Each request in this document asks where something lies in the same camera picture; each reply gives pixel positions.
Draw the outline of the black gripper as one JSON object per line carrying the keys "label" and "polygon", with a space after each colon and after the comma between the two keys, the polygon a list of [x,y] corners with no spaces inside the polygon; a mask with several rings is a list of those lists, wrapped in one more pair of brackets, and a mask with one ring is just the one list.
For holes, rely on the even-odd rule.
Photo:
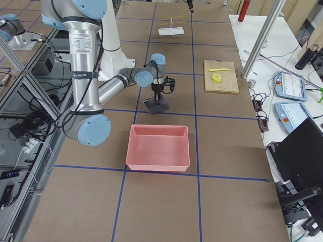
{"label": "black gripper", "polygon": [[[164,89],[165,87],[169,87],[169,92],[166,92]],[[154,103],[156,105],[160,104],[160,95],[163,94],[171,94],[175,90],[175,79],[169,78],[168,76],[155,79],[151,84],[151,89],[155,93],[154,95]]]}

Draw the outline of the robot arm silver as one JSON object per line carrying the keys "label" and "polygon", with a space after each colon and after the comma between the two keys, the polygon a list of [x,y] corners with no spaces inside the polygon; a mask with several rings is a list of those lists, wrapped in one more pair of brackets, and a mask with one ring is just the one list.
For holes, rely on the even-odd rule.
{"label": "robot arm silver", "polygon": [[165,74],[165,56],[153,54],[142,68],[126,58],[112,1],[42,1],[41,16],[45,25],[69,33],[74,103],[59,121],[68,138],[103,143],[111,132],[103,107],[132,83],[151,87],[154,96],[144,102],[149,113],[169,108],[164,88],[173,92],[175,80]]}

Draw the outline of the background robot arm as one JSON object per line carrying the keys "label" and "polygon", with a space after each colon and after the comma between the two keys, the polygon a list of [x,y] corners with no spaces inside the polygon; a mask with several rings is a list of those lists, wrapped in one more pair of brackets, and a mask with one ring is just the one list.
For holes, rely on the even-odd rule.
{"label": "background robot arm", "polygon": [[31,35],[14,14],[1,16],[1,38],[12,50],[31,51],[37,42],[32,41]]}

